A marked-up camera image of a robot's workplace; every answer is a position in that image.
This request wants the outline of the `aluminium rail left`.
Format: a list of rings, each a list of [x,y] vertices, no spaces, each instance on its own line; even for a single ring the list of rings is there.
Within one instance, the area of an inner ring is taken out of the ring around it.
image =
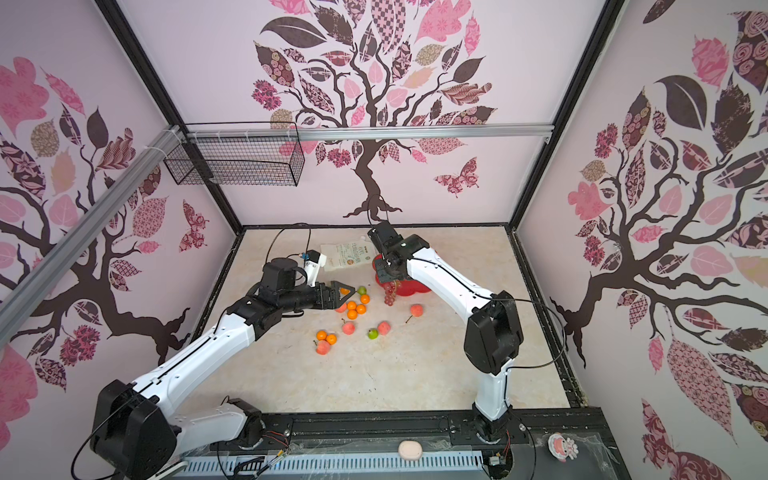
[[[182,142],[177,126],[169,125],[141,151],[138,158],[83,215],[79,222],[45,255],[1,305],[1,344],[6,345],[36,307],[76,263],[138,185]]]

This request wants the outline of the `pink fake peach bottom left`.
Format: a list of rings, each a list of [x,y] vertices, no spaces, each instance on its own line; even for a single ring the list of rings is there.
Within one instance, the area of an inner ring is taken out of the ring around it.
[[[332,345],[328,343],[326,340],[316,340],[314,344],[315,344],[315,352],[318,355],[327,355],[332,348]]]

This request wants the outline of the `pink round sticker toy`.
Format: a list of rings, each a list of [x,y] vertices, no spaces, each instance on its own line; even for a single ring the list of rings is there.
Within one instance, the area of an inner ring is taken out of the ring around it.
[[[547,439],[550,454],[558,461],[565,463],[578,457],[579,449],[576,442],[561,433],[553,433]]]

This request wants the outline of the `red flower-shaped fruit bowl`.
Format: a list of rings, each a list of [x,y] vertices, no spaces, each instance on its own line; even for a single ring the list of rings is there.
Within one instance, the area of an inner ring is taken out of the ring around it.
[[[381,259],[382,259],[382,256],[377,255],[374,258],[374,260],[371,262],[372,268],[375,273],[375,281],[380,287],[382,287],[381,284],[384,283],[384,281],[379,278],[376,262]],[[397,292],[397,297],[409,297],[415,294],[424,294],[424,293],[431,292],[431,290],[428,287],[426,287],[422,283],[415,280],[402,280],[400,282],[401,284]]]

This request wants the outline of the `aluminium rail back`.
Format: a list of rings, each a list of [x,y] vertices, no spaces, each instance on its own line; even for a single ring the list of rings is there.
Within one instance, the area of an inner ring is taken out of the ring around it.
[[[422,138],[495,138],[495,137],[543,137],[550,138],[554,126],[545,123],[511,123],[482,125],[437,125],[437,126],[395,126],[395,127],[350,127],[350,128],[271,128],[267,122],[264,128],[252,124],[251,129],[234,129],[234,124],[200,124],[192,129],[188,124],[185,135],[190,141],[213,139],[255,140],[260,138],[287,139],[296,141],[342,141],[381,139],[422,139]]]

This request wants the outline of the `pink fake peach far right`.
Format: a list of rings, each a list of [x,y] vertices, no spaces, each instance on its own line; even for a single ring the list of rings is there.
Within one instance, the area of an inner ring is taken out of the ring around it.
[[[410,316],[406,320],[406,322],[409,322],[413,318],[421,317],[424,313],[424,307],[421,304],[413,304],[410,306]]]

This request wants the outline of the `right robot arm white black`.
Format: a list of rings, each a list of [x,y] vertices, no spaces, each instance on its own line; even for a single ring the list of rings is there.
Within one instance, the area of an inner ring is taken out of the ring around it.
[[[514,297],[472,282],[446,263],[418,235],[404,237],[384,221],[368,231],[381,257],[374,261],[380,281],[417,281],[449,305],[465,323],[464,354],[479,372],[472,405],[477,435],[491,443],[511,421],[508,377],[524,342]]]

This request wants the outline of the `aluminium rail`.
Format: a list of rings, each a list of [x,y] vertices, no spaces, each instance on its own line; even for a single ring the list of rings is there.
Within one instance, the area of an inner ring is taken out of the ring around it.
[[[296,141],[342,141],[381,139],[422,139],[422,138],[495,138],[495,137],[543,137],[550,138],[554,126],[545,123],[511,123],[482,125],[437,125],[437,126],[395,126],[395,127],[350,127],[350,128],[271,128],[267,122],[264,128],[252,124],[251,129],[234,129],[234,124],[200,124],[192,129],[188,124],[185,135],[190,141],[213,139],[255,140],[260,138],[287,139]]]
[[[76,263],[138,185],[182,142],[177,126],[169,125],[141,151],[138,158],[83,215],[79,222],[45,255],[1,305],[1,344],[6,345],[36,307]]]

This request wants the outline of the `purple fake grape bunch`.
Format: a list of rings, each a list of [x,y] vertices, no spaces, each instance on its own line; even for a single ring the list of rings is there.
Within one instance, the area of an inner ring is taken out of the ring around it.
[[[400,287],[401,282],[399,280],[393,280],[390,282],[384,282],[381,284],[383,290],[384,290],[384,303],[388,306],[393,306],[396,298],[397,298],[397,292]]]

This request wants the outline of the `pink fake peach middle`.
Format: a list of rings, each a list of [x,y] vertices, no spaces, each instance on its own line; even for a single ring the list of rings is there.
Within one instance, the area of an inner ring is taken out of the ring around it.
[[[356,331],[355,323],[352,321],[344,320],[342,322],[342,332],[345,335],[352,335]]]

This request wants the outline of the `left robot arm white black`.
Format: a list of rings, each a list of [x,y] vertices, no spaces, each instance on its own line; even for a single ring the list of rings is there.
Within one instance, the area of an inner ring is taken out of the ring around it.
[[[115,380],[105,386],[86,447],[126,478],[148,479],[171,459],[203,446],[258,446],[265,429],[262,413],[246,401],[228,399],[197,415],[177,412],[203,381],[284,317],[336,310],[347,303],[355,287],[317,281],[319,268],[313,262],[300,267],[291,258],[267,262],[260,281],[206,334],[134,381]]]

